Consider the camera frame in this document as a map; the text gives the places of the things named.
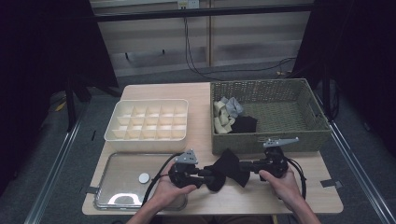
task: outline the gray carpet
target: gray carpet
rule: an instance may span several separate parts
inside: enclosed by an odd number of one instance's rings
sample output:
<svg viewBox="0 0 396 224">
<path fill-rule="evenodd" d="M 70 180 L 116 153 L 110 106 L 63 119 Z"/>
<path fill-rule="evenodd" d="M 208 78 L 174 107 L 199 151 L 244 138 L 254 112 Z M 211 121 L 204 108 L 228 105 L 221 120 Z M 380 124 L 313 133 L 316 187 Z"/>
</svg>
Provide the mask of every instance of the gray carpet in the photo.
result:
<svg viewBox="0 0 396 224">
<path fill-rule="evenodd" d="M 227 66 L 221 69 L 258 68 L 262 64 Z M 226 72 L 211 74 L 221 80 L 275 78 L 275 70 L 259 72 Z M 201 82 L 212 79 L 194 74 L 191 71 L 176 71 L 132 77 L 120 77 L 120 91 L 130 84 Z M 92 100 L 89 102 L 86 116 L 82 118 L 78 135 L 65 161 L 55 189 L 40 223 L 112 223 L 114 220 L 126 221 L 129 216 L 85 216 L 81 212 L 85 195 L 81 188 L 91 182 L 96 163 L 103 144 L 104 133 L 110 119 L 115 98 L 91 89 Z M 23 223 L 37 193 L 44 184 L 46 176 L 55 160 L 65 137 L 67 114 L 65 109 L 53 112 L 43 125 L 36 150 L 25 163 L 17 179 L 10 182 L 6 192 L 0 198 L 1 223 Z M 372 178 L 381 194 L 393 209 L 396 208 L 393 190 L 396 186 L 394 174 L 396 162 L 383 148 L 375 133 L 367 132 L 361 118 L 344 98 L 341 98 L 340 113 L 336 123 L 353 148 L 367 174 Z M 334 141 L 328 141 L 320 151 L 333 179 L 340 180 L 343 187 L 338 190 L 344 204 L 344 211 L 338 215 L 319 215 L 322 223 L 380 223 L 355 176 Z M 294 223 L 291 217 L 279 216 L 279 223 Z"/>
</svg>

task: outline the black fabric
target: black fabric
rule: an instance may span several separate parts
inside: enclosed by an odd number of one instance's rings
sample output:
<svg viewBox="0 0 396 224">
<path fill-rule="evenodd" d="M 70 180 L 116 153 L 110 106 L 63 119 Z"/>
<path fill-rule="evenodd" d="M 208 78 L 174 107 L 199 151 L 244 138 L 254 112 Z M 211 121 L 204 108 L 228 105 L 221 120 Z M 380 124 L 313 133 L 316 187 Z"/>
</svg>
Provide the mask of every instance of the black fabric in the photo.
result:
<svg viewBox="0 0 396 224">
<path fill-rule="evenodd" d="M 235 180 L 243 188 L 250 178 L 250 172 L 239 169 L 239 158 L 227 148 L 221 157 L 212 165 L 213 169 Z"/>
<path fill-rule="evenodd" d="M 233 129 L 230 133 L 255 133 L 257 126 L 257 119 L 251 116 L 238 117 L 235 123 L 231 126 Z"/>
<path fill-rule="evenodd" d="M 212 184 L 206 185 L 207 188 L 215 192 L 221 190 L 221 188 L 224 186 L 226 176 L 214 169 L 213 165 L 204 167 L 204 170 L 209 170 L 215 177 L 215 181 L 213 181 Z"/>
</svg>

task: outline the hand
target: hand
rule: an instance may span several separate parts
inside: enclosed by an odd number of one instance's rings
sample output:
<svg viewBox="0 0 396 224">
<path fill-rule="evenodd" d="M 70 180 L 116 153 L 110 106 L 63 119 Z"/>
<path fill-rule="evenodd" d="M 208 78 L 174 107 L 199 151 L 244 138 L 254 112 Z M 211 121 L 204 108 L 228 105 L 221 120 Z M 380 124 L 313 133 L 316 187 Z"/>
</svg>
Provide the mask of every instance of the hand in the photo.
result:
<svg viewBox="0 0 396 224">
<path fill-rule="evenodd" d="M 303 198 L 294 177 L 294 172 L 290 168 L 281 178 L 276 178 L 264 170 L 260 170 L 259 174 L 270 183 L 277 197 L 286 204 L 289 210 L 292 210 L 293 202 Z"/>
<path fill-rule="evenodd" d="M 195 185 L 188 185 L 182 189 L 176 187 L 168 176 L 168 172 L 171 169 L 174 162 L 170 162 L 163 172 L 161 173 L 162 177 L 158 181 L 157 188 L 150 199 L 151 201 L 155 201 L 160 207 L 164 208 L 169 205 L 172 201 L 174 201 L 178 196 L 183 194 L 189 194 L 193 190 L 197 189 Z"/>
</svg>

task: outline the wooden table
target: wooden table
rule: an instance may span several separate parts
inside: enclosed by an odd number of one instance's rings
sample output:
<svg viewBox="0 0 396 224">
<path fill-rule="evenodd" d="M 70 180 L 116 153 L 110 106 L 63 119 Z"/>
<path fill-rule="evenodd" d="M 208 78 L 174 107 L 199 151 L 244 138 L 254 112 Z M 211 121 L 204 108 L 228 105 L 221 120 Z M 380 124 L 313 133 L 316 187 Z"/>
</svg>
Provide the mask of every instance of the wooden table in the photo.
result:
<svg viewBox="0 0 396 224">
<path fill-rule="evenodd" d="M 193 148 L 203 168 L 213 164 L 219 156 L 211 149 L 210 134 L 210 83 L 182 83 L 127 86 L 121 100 L 186 99 L 189 101 L 187 146 Z M 108 157 L 116 152 L 105 143 L 92 178 L 91 186 L 99 185 Z M 262 155 L 237 155 L 240 159 L 259 159 Z M 344 206 L 335 187 L 323 188 L 320 181 L 331 179 L 320 152 L 294 152 L 286 156 L 295 159 L 304 169 L 307 178 L 306 200 L 317 214 L 340 213 Z M 300 186 L 300 177 L 295 172 Z M 272 194 L 268 183 L 261 182 L 252 174 L 242 188 L 227 178 L 224 187 L 217 193 L 210 192 L 205 185 L 189 194 L 188 204 L 181 211 L 162 211 L 160 215 L 273 215 L 288 214 L 290 211 Z M 82 211 L 85 215 L 131 215 L 135 211 L 102 211 L 93 207 L 94 195 L 87 194 Z"/>
</svg>

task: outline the wicker basket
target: wicker basket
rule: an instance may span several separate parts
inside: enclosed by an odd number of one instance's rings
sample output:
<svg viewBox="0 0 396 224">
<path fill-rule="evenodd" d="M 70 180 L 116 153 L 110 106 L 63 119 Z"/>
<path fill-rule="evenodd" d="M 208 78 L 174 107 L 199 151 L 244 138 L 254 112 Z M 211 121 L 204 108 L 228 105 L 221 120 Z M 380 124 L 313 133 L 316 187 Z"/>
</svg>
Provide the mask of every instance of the wicker basket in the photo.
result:
<svg viewBox="0 0 396 224">
<path fill-rule="evenodd" d="M 212 106 L 222 96 L 235 97 L 244 107 L 244 116 L 258 120 L 255 133 L 218 134 L 211 109 L 213 154 L 226 148 L 234 153 L 259 153 L 268 139 L 295 137 L 300 141 L 282 146 L 284 151 L 318 151 L 331 136 L 328 121 L 303 78 L 213 82 L 210 89 Z"/>
</svg>

